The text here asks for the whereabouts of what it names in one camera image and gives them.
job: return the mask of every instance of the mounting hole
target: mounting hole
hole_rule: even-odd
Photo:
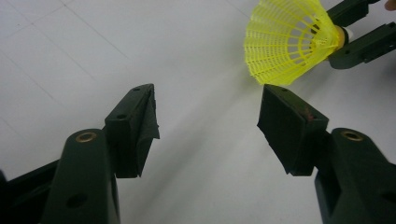
[[[76,141],[80,143],[86,143],[86,142],[91,142],[96,137],[97,137],[96,133],[82,133],[76,137]]]
[[[345,138],[351,141],[355,141],[355,142],[363,141],[363,137],[360,134],[351,131],[343,131],[341,132],[341,135],[343,135]]]
[[[126,115],[123,115],[123,114],[117,116],[117,119],[125,119],[125,118],[126,118]]]
[[[88,200],[88,196],[85,193],[79,193],[71,196],[67,200],[66,206],[68,208],[78,208],[84,205],[84,203],[87,202],[87,200]]]

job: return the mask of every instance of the shuttlecock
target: shuttlecock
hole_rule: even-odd
[[[261,0],[247,25],[245,60],[260,84],[289,85],[343,45],[319,0]]]

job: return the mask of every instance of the brass insert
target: brass insert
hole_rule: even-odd
[[[360,134],[351,131],[343,131],[341,132],[341,135],[343,135],[345,138],[351,141],[355,141],[355,142],[363,141],[363,137]]]
[[[80,143],[91,142],[96,136],[96,133],[82,133],[76,137],[76,141]]]

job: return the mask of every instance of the white surface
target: white surface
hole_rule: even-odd
[[[12,179],[59,159],[71,133],[154,83],[162,139],[142,178],[119,180],[122,223],[320,223],[315,175],[285,175],[256,127],[262,87],[243,40],[258,2],[0,0],[0,169]],[[357,37],[394,21],[384,4],[350,27]],[[395,62],[324,62],[289,88],[329,131],[366,133],[396,162]]]

